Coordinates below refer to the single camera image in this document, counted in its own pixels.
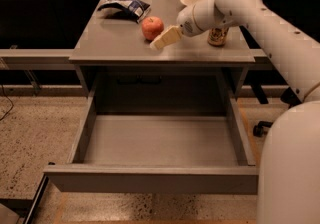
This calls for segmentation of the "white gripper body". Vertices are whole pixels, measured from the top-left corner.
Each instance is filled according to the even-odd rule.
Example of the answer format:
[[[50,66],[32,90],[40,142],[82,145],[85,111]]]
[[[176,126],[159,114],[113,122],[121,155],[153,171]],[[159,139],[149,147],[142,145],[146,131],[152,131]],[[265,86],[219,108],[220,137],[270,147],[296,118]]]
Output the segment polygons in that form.
[[[177,16],[177,25],[187,37],[200,35],[213,28],[228,28],[236,24],[234,15],[238,3],[234,0],[199,0],[188,5]]]

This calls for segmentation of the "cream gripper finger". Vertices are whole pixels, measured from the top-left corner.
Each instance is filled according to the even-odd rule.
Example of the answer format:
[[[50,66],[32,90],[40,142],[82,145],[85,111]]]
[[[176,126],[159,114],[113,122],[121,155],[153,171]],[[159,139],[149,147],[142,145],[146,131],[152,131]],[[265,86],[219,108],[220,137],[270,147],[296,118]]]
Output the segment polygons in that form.
[[[153,50],[160,50],[178,42],[181,38],[181,28],[179,26],[171,25],[150,43],[150,48]]]

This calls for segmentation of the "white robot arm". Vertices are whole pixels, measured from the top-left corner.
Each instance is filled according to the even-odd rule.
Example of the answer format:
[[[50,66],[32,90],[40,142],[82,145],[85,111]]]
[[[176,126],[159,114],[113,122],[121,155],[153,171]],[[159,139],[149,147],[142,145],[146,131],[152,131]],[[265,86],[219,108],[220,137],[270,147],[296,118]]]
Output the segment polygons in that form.
[[[201,0],[150,44],[162,49],[211,28],[241,25],[301,103],[284,112],[264,141],[257,224],[320,224],[320,45],[262,0]]]

